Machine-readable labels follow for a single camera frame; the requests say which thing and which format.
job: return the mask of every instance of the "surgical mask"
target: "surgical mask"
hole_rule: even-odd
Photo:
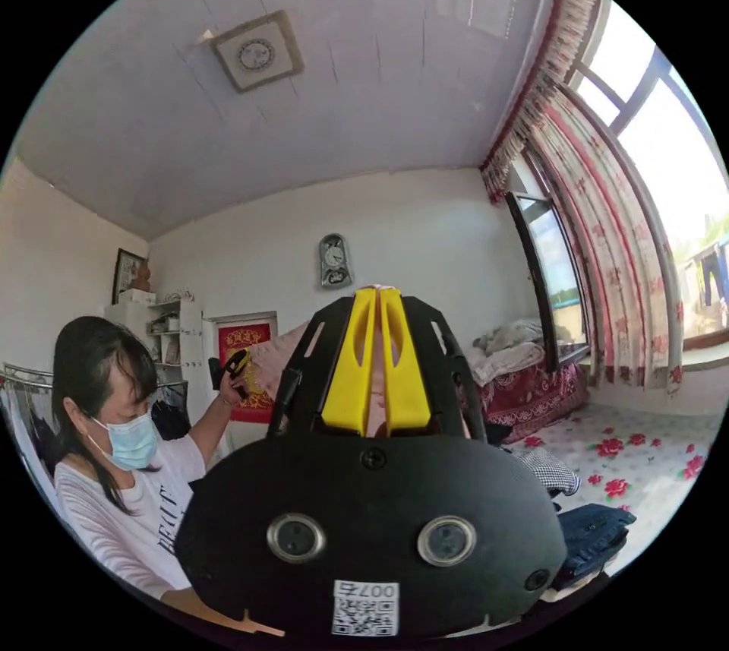
[[[109,433],[112,455],[109,456],[102,450],[90,436],[89,439],[114,466],[123,471],[131,471],[132,469],[146,469],[150,465],[157,450],[157,432],[148,412],[129,423],[104,425],[96,419],[93,420]]]

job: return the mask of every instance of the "black hair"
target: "black hair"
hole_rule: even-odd
[[[64,398],[71,398],[87,418],[96,418],[112,394],[109,374],[113,364],[134,385],[135,403],[150,397],[157,389],[157,371],[149,350],[125,327],[101,317],[79,317],[58,335],[51,397],[58,426],[58,461],[70,453],[86,459],[96,472],[106,498],[125,514],[132,515],[114,477],[81,440],[63,403]]]

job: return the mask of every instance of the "camera lens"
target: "camera lens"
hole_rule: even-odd
[[[284,514],[275,519],[267,532],[272,553],[285,562],[306,562],[324,547],[324,534],[314,520],[303,514]]]
[[[429,564],[450,567],[463,562],[476,543],[476,531],[460,517],[438,517],[423,527],[418,552]]]

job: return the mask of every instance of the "shelving unit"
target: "shelving unit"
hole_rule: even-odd
[[[150,325],[169,312],[179,318],[178,330],[154,332]],[[123,324],[143,342],[149,351],[159,356],[155,362],[160,383],[186,381],[188,384],[187,411],[190,423],[195,425],[210,405],[210,375],[203,358],[203,313],[200,307],[187,299],[175,299],[154,305],[122,302],[106,307],[104,316],[109,321]],[[179,343],[179,362],[169,363],[166,354],[169,344]],[[226,447],[216,452],[215,463],[227,453]]]

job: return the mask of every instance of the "black device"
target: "black device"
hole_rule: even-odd
[[[247,349],[240,349],[223,366],[221,366],[220,360],[217,357],[208,359],[207,366],[210,369],[210,380],[213,382],[213,390],[220,390],[220,381],[226,371],[233,377],[237,377],[243,371],[250,358],[251,354]],[[248,397],[248,393],[246,393],[243,387],[236,388],[236,390],[241,400],[245,400]]]
[[[380,439],[363,430],[376,313]],[[443,315],[395,289],[317,312],[282,373],[267,437],[193,489],[175,553],[196,593],[291,634],[422,638],[487,616],[499,624],[531,608],[566,558],[542,484],[486,442]]]

